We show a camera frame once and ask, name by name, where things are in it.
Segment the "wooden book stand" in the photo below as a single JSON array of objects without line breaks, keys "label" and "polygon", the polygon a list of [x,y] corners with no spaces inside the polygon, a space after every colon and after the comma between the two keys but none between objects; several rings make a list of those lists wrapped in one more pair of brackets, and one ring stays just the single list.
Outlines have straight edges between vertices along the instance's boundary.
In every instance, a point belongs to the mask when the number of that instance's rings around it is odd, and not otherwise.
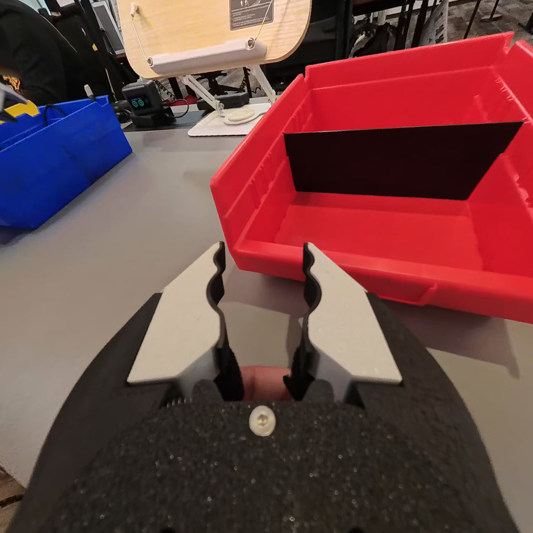
[{"label": "wooden book stand", "polygon": [[[311,1],[117,1],[126,57],[144,79],[176,77],[212,109],[190,137],[243,137],[276,102],[261,66],[299,47]],[[268,98],[225,110],[194,78],[248,68]]]}]

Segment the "yellow plastic storage bin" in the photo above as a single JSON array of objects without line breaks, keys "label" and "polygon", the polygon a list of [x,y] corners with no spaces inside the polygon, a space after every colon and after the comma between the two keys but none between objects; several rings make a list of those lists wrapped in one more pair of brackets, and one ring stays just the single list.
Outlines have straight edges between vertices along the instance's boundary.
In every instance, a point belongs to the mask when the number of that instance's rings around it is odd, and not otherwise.
[{"label": "yellow plastic storage bin", "polygon": [[1,124],[17,123],[24,116],[35,117],[37,115],[39,115],[39,110],[34,103],[15,103],[1,111]]}]

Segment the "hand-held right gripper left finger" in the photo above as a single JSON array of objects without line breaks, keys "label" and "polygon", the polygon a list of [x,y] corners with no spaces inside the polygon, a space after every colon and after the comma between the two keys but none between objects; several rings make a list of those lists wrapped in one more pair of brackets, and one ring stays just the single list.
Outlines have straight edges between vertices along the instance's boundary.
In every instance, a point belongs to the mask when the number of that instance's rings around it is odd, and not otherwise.
[{"label": "hand-held right gripper left finger", "polygon": [[190,399],[195,384],[206,379],[215,382],[224,400],[243,400],[241,371],[218,307],[224,271],[225,244],[218,242],[163,289],[129,385],[172,383]]}]

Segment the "black bin divider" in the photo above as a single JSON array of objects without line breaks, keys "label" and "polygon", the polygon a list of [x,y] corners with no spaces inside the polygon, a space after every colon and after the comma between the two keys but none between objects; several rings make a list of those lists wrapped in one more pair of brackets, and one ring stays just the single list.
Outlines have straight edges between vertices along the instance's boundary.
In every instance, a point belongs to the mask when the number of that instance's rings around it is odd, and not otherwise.
[{"label": "black bin divider", "polygon": [[284,133],[297,192],[466,201],[523,121]]}]

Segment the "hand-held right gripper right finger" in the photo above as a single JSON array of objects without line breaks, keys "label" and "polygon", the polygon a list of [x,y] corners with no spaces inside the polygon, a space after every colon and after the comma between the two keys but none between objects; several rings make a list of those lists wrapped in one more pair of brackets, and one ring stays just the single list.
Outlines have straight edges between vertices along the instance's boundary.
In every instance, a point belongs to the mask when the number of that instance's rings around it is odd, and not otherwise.
[{"label": "hand-held right gripper right finger", "polygon": [[312,243],[303,245],[304,300],[301,340],[290,374],[290,396],[303,400],[312,382],[326,381],[336,401],[356,384],[403,381],[369,299],[369,293]]}]

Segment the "red plastic storage bin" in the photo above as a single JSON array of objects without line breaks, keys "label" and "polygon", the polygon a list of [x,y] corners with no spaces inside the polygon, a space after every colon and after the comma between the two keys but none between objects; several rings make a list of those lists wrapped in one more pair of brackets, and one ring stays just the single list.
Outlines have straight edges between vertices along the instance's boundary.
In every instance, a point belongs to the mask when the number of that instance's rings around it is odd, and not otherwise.
[{"label": "red plastic storage bin", "polygon": [[[312,243],[391,301],[532,323],[532,46],[504,33],[308,66],[210,182],[241,270]],[[523,121],[466,201],[297,192],[284,133]]]}]

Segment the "black power brick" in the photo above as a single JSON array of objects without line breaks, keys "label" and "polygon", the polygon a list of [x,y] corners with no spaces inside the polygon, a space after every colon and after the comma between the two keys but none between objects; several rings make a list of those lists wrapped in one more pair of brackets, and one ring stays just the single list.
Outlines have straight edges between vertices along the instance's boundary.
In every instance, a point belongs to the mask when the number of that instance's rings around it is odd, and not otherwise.
[{"label": "black power brick", "polygon": [[[217,95],[214,98],[223,104],[224,109],[237,109],[250,103],[250,95],[247,92]],[[197,99],[196,105],[198,110],[214,110],[210,103],[202,98]]]}]

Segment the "small black display device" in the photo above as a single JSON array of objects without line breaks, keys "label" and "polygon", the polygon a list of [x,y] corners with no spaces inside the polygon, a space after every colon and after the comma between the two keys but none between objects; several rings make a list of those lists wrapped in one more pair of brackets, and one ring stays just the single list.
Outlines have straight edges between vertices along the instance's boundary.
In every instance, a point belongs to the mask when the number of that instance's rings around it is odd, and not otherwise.
[{"label": "small black display device", "polygon": [[163,104],[155,81],[149,79],[127,84],[122,88],[122,94],[136,127],[158,129],[176,123],[170,107]]}]

